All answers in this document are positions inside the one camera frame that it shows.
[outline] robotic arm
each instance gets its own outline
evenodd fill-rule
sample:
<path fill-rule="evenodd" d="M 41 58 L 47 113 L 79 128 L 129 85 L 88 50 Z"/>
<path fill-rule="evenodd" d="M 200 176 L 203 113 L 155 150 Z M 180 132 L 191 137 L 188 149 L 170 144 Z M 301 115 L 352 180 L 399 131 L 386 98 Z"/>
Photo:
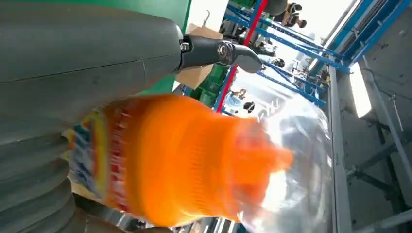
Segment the robotic arm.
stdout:
<path fill-rule="evenodd" d="M 248 72 L 261 67 L 248 47 L 183 36 L 171 20 L 132 11 L 6 2 L 0 3 L 0 21 L 0 117 L 5 122 L 0 135 L 18 132 L 11 127 L 20 122 L 40 131 L 72 126 L 93 108 L 183 69 L 213 63 L 239 64 Z"/>

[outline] blue steel rack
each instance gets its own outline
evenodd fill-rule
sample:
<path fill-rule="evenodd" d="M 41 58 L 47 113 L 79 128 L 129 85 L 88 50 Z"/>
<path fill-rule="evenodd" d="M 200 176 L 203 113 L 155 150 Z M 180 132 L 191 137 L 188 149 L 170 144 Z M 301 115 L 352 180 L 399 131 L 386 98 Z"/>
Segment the blue steel rack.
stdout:
<path fill-rule="evenodd" d="M 302 79 L 300 77 L 297 77 L 296 75 L 293 75 L 292 73 L 290 73 L 287 70 L 284 70 L 282 68 L 279 68 L 277 66 L 274 66 L 268 62 L 263 62 L 266 66 L 268 66 L 269 68 L 273 69 L 274 71 L 276 71 L 280 76 L 282 76 L 282 78 L 284 78 L 287 82 L 289 82 L 290 84 L 292 84 L 294 87 L 291 87 L 279 80 L 276 80 L 275 78 L 272 78 L 266 74 L 264 74 L 262 71 L 258 71 L 257 74 L 262 76 L 263 78 L 266 78 L 292 92 L 298 93 L 301 96 L 303 96 L 304 98 L 306 98 L 307 100 L 309 100 L 310 102 L 313 102 L 314 104 L 321 106 L 326 104 L 323 100 L 319 99 L 319 93 L 324 93 L 326 90 L 314 83 L 311 83 L 305 79 Z M 296 80 L 303 82 L 305 84 L 305 89 L 300 88 L 299 86 L 297 86 L 294 82 L 291 81 L 291 77 L 295 78 Z"/>
<path fill-rule="evenodd" d="M 261 0 L 258 0 L 256 6 L 260 6 L 261 2 L 262 2 Z M 278 41 L 278 42 L 280 42 L 280 43 L 282 43 L 286 46 L 289 46 L 293 49 L 298 50 L 299 52 L 302 52 L 303 54 L 305 54 L 309 57 L 316 58 L 319 61 L 321 61 L 323 63 L 326 63 L 326 64 L 328 64 L 332 67 L 335 67 L 337 69 L 341 69 L 345 72 L 350 71 L 349 68 L 346 67 L 343 64 L 342 61 L 340 61 L 340 62 L 332 61 L 327 57 L 319 55 L 319 53 L 322 52 L 324 54 L 332 55 L 333 57 L 335 57 L 339 60 L 343 59 L 343 55 L 338 54 L 333 50 L 324 48 L 323 46 L 314 43 L 313 41 L 311 41 L 310 38 L 308 38 L 307 36 L 305 36 L 305 35 L 303 35 L 299 32 L 296 32 L 292 29 L 283 27 L 278 23 L 273 23 L 273 22 L 268 22 L 268 21 L 263 20 L 260 16 L 257 15 L 257 10 L 256 9 L 253 11 L 252 14 L 247 12 L 247 11 L 244 11 L 240 8 L 234 7 L 230 4 L 227 6 L 227 9 L 230 10 L 231 12 L 233 12 L 234 15 L 225 14 L 224 18 L 226 18 L 228 20 L 231 20 L 231 21 L 233 21 L 233 22 L 235 22 L 235 23 L 237 23 L 241 26 L 250 28 L 251 22 L 257 20 L 256 18 L 258 17 L 258 21 L 260 23 L 262 23 L 264 25 L 267 25 L 268 27 L 274 28 L 276 31 L 281 32 L 285 35 L 288 35 L 288 36 L 298 40 L 300 42 L 300 44 L 290 42 L 290 41 L 288 41 L 288 40 L 286 40 L 282 37 L 279 37 L 279 36 L 276 36 L 272 33 L 269 33 L 266 30 L 264 30 L 262 28 L 259 28 L 259 27 L 255 28 L 255 32 L 261 34 L 264 37 L 272 38 L 272 39 L 274 39 L 274 40 L 276 40 L 276 41 Z M 276 83 L 276 84 L 278 84 L 278 85 L 280 85 L 284 88 L 287 88 L 287 89 L 289 89 L 289 90 L 291 90 L 295 93 L 298 93 L 298 94 L 302 95 L 303 97 L 305 97 L 306 99 L 308 99 L 309 101 L 313 102 L 314 104 L 316 104 L 318 106 L 325 104 L 324 101 L 319 99 L 319 93 L 324 93 L 325 92 L 324 88 L 322 88 L 322 87 L 320 87 L 320 86 L 318 86 L 314 83 L 309 82 L 307 79 L 302 79 L 300 77 L 296 77 L 292 73 L 290 73 L 289 71 L 286 71 L 284 69 L 276 67 L 276 66 L 274 66 L 270 63 L 265 63 L 265 65 L 272 68 L 273 70 L 275 70 L 281 77 L 283 77 L 285 80 L 290 82 L 293 85 L 293 87 L 289 86 L 289 85 L 287 85 L 283 82 L 280 82 L 279 80 L 276 80 L 272 77 L 269 77 L 266 74 L 264 74 L 263 72 L 259 71 L 257 74 L 259 74 L 260 76 L 262 76 L 262 77 L 264 77 L 268 80 L 271 80 L 272 82 L 274 82 L 274 83 Z M 226 79 L 223 83 L 222 90 L 227 89 L 227 86 L 230 85 L 228 77 L 230 77 L 231 75 L 233 76 L 233 72 L 235 72 L 235 71 L 236 70 L 233 69 L 233 68 L 230 69 L 230 71 L 228 72 L 228 75 L 227 75 L 227 77 L 226 77 Z M 305 88 L 301 89 L 296 84 L 291 82 L 290 81 L 291 77 L 294 77 L 295 79 L 303 82 L 305 84 Z M 222 98 L 224 98 L 223 95 L 224 95 L 224 91 L 221 91 L 220 94 L 218 95 L 218 98 L 217 98 L 216 103 L 214 105 L 214 109 L 217 110 L 217 111 L 219 110 L 219 106 L 220 106 L 220 103 L 222 102 Z"/>
<path fill-rule="evenodd" d="M 236 7 L 231 6 L 231 5 L 228 5 L 228 10 L 233 12 L 234 15 L 225 14 L 224 18 L 226 18 L 230 21 L 233 21 L 233 22 L 235 22 L 235 23 L 237 23 L 241 26 L 249 27 L 249 23 L 247 21 L 247 17 L 251 16 L 251 14 L 249 12 L 244 11 L 244 10 L 239 9 L 239 8 L 236 8 Z M 282 43 L 286 46 L 289 46 L 293 49 L 296 49 L 297 51 L 299 51 L 299 52 L 301 52 L 301 53 L 303 53 L 303 54 L 305 54 L 305 55 L 307 55 L 311 58 L 316 58 L 316 59 L 318 59 L 319 61 L 321 61 L 323 63 L 326 63 L 326 64 L 328 64 L 332 67 L 335 67 L 337 69 L 340 69 L 340 70 L 343 70 L 343 71 L 349 73 L 349 71 L 350 71 L 349 68 L 347 66 L 343 65 L 342 62 L 332 61 L 332 60 L 328 59 L 327 57 L 319 55 L 318 53 L 323 52 L 324 54 L 329 54 L 329 55 L 332 55 L 336 58 L 341 58 L 342 59 L 343 56 L 341 54 L 338 54 L 338 53 L 336 53 L 332 50 L 324 48 L 321 45 L 317 45 L 316 43 L 306 39 L 305 38 L 306 36 L 296 32 L 292 29 L 288 29 L 286 27 L 283 27 L 278 23 L 267 22 L 267 21 L 265 21 L 261 18 L 259 18 L 259 22 L 261 22 L 261 23 L 263 23 L 263 24 L 265 24 L 269 27 L 272 27 L 275 30 L 277 30 L 279 32 L 282 32 L 283 34 L 288 35 L 288 36 L 290 36 L 290 37 L 292 37 L 292 38 L 294 38 L 294 39 L 296 39 L 296 40 L 298 40 L 298 41 L 300 41 L 304 44 L 296 44 L 294 42 L 290 42 L 290 41 L 288 41 L 288 40 L 286 40 L 286 39 L 284 39 L 280 36 L 277 36 L 277 35 L 274 35 L 272 33 L 267 32 L 266 30 L 264 30 L 262 28 L 256 27 L 255 32 L 261 34 L 262 36 L 264 36 L 266 38 L 272 38 L 272 39 L 274 39 L 274 40 L 276 40 L 276 41 L 278 41 L 278 42 L 280 42 L 280 43 Z"/>

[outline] worker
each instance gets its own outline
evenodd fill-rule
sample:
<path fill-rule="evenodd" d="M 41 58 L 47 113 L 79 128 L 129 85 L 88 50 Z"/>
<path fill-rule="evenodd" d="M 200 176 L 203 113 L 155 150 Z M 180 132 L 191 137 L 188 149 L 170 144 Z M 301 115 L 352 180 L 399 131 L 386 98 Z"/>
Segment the worker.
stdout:
<path fill-rule="evenodd" d="M 245 98 L 246 92 L 246 89 L 241 89 L 240 91 L 233 92 L 233 95 L 243 100 Z"/>
<path fill-rule="evenodd" d="M 272 64 L 279 68 L 283 68 L 285 67 L 285 60 L 283 60 L 282 58 L 276 58 L 272 61 Z"/>
<path fill-rule="evenodd" d="M 243 105 L 243 109 L 246 110 L 248 113 L 251 113 L 255 109 L 255 103 L 254 102 L 246 102 Z"/>
<path fill-rule="evenodd" d="M 285 11 L 281 14 L 275 16 L 273 21 L 280 22 L 282 26 L 285 27 L 293 27 L 295 24 L 299 25 L 300 28 L 306 27 L 306 20 L 301 20 L 299 18 L 299 11 L 302 10 L 302 6 L 300 4 L 291 3 L 288 4 Z"/>

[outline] orange plastic bottle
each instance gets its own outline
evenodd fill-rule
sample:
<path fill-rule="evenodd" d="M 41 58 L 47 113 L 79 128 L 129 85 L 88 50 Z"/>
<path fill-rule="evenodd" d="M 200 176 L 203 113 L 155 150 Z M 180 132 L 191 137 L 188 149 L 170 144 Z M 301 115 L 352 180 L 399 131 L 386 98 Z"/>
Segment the orange plastic bottle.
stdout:
<path fill-rule="evenodd" d="M 74 191 L 156 226 L 237 220 L 244 203 L 262 203 L 269 175 L 293 160 L 255 120 L 176 95 L 113 102 L 69 138 Z"/>

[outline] plastic wrap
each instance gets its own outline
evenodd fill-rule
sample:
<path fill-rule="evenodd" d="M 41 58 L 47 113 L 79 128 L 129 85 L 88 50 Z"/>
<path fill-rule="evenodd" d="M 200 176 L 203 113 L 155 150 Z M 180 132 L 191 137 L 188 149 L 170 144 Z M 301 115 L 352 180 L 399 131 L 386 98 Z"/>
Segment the plastic wrap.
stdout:
<path fill-rule="evenodd" d="M 262 203 L 250 203 L 247 194 L 237 193 L 242 206 L 238 218 L 255 233 L 326 232 L 332 184 L 327 118 L 299 95 L 283 95 L 275 102 L 260 114 L 260 122 L 276 146 L 293 152 L 293 163 L 270 175 Z"/>

